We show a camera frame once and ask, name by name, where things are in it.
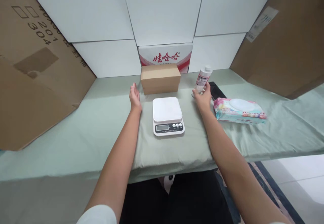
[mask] cardboard box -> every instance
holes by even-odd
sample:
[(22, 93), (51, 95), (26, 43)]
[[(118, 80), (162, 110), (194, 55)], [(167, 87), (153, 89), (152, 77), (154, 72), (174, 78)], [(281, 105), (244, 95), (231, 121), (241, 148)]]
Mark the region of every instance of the cardboard box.
[(143, 66), (141, 83), (144, 94), (178, 91), (180, 72), (176, 64)]
[(268, 0), (230, 68), (248, 82), (289, 99), (322, 84), (322, 3)]
[(95, 80), (36, 0), (0, 0), (0, 149), (20, 150), (73, 112)]
[(193, 43), (138, 47), (142, 66), (175, 63), (180, 73), (187, 73)]

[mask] green tablecloth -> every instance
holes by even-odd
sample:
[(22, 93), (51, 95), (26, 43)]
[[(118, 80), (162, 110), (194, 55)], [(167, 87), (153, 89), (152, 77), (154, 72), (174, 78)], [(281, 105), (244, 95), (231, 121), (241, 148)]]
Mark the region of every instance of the green tablecloth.
[[(198, 73), (181, 75), (178, 92), (145, 96), (130, 182), (203, 171), (216, 165), (191, 90)], [(222, 126), (247, 161), (324, 153), (323, 86), (289, 101), (245, 82), (230, 69), (212, 73), (228, 98), (256, 101), (268, 115), (266, 124), (251, 126), (222, 122)], [(0, 155), (0, 181), (43, 176), (98, 174), (130, 110), (130, 85), (140, 76), (96, 79), (80, 107), (24, 150)], [(152, 100), (175, 96), (185, 124), (180, 136), (153, 134)]]

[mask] person's right hand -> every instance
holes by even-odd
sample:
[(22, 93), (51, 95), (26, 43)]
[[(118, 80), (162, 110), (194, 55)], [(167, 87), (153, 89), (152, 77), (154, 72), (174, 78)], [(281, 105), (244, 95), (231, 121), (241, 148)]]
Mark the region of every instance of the person's right hand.
[(129, 92), (129, 100), (131, 101), (131, 110), (139, 110), (142, 111), (142, 105), (139, 100), (139, 91), (137, 90), (136, 83), (134, 82), (133, 85), (131, 85), (131, 90)]
[(212, 99), (209, 82), (206, 83), (204, 89), (205, 91), (202, 92), (202, 95), (200, 95), (195, 89), (192, 90), (193, 94), (195, 95), (197, 106), (201, 113), (203, 111), (210, 110), (210, 100)]

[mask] kitchen scale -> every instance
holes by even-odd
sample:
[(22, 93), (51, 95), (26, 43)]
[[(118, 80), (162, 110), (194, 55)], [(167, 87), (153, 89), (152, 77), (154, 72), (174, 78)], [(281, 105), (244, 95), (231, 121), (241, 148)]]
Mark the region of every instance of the kitchen scale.
[(153, 132), (156, 136), (179, 135), (185, 125), (176, 97), (163, 97), (153, 100)]

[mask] white foam board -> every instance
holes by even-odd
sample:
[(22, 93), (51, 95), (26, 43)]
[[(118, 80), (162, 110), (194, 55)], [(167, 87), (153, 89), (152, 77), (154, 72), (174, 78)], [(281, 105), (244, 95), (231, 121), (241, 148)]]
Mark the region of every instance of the white foam board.
[(135, 40), (73, 43), (73, 45), (98, 78), (141, 74)]
[(201, 0), (126, 0), (137, 46), (190, 43)]
[(188, 72), (198, 72), (207, 64), (213, 70), (229, 68), (245, 35), (237, 33), (195, 37)]
[(267, 0), (202, 0), (195, 36), (248, 32)]
[(38, 0), (69, 42), (134, 39), (125, 0)]

